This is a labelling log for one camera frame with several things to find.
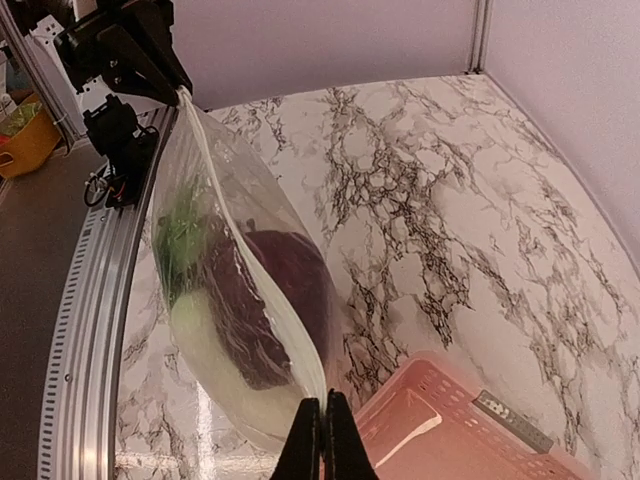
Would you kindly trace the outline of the dark maroon knitted beet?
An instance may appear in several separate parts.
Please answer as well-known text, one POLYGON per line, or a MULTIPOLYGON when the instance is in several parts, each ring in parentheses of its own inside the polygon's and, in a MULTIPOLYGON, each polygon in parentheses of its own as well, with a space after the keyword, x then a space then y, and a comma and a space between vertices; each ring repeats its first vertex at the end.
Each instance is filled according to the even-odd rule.
POLYGON ((334 316, 332 282, 313 242, 299 232, 231 232, 201 263, 213 322, 249 386, 319 389, 327 374, 334 316))

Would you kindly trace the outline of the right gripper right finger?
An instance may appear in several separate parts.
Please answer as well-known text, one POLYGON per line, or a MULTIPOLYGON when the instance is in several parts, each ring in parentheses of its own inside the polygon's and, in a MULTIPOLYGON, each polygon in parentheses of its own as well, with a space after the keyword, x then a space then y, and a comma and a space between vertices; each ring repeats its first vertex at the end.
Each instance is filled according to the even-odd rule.
POLYGON ((346 396, 331 390, 324 421, 324 478, 378 480, 346 396))

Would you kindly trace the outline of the white knitted radish with leaves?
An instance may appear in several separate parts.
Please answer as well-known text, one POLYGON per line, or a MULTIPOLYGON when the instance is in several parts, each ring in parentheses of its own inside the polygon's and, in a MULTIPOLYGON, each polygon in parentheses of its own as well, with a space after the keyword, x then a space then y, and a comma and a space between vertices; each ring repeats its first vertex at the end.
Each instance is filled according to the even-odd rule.
POLYGON ((169 306, 201 285, 200 265, 207 247, 209 222, 200 212, 199 197, 195 188, 182 188, 168 211, 154 222, 154 259, 169 306))

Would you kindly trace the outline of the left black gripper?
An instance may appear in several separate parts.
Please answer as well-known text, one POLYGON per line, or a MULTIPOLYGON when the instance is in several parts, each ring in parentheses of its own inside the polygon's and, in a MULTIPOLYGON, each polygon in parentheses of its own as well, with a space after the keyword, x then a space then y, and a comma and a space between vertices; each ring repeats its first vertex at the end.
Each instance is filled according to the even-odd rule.
POLYGON ((193 85, 172 47, 173 24, 170 1, 101 1, 54 46, 78 94, 100 77, 114 92, 177 106, 177 90, 193 85))

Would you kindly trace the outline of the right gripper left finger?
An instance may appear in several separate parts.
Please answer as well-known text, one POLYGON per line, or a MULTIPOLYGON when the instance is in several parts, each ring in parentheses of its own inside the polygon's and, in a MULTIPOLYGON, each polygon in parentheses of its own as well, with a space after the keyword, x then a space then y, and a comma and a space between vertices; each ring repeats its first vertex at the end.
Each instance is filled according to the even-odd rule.
POLYGON ((299 404, 271 480, 316 480, 320 470, 320 403, 299 404))

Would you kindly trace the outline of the white knitted radish front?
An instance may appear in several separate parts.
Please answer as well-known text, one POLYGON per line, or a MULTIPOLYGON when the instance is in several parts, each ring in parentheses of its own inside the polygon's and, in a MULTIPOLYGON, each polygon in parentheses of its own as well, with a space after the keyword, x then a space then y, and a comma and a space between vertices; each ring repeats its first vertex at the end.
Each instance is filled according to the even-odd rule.
POLYGON ((175 301, 169 326, 189 370, 229 421, 255 446, 281 450, 303 399, 300 388, 249 386, 223 348, 202 291, 175 301))

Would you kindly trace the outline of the pink plastic basket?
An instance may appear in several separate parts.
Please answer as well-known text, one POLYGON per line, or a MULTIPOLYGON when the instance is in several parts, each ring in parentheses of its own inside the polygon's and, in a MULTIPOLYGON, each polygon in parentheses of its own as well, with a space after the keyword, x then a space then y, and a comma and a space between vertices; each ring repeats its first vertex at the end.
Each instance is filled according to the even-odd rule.
POLYGON ((381 479, 590 479, 578 460, 432 352, 406 360, 356 415, 381 479))

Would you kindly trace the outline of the clear polka dot zip bag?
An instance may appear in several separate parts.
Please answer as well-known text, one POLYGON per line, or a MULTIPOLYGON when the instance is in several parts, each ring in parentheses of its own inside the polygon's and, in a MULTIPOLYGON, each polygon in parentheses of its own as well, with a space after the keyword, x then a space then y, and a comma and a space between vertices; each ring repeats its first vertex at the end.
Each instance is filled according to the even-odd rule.
POLYGON ((253 444, 282 448, 336 379, 340 312, 322 253, 263 160, 176 93, 151 212, 169 326, 189 370, 253 444))

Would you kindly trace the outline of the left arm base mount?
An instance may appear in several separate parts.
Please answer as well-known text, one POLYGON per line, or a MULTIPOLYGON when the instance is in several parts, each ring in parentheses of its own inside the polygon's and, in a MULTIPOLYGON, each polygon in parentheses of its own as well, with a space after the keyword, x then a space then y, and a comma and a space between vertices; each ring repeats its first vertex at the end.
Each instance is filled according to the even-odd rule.
POLYGON ((123 208, 137 204, 159 141, 158 129, 141 125, 131 105, 113 94, 95 110, 85 111, 83 120, 96 152, 107 159, 85 182, 85 205, 123 208))

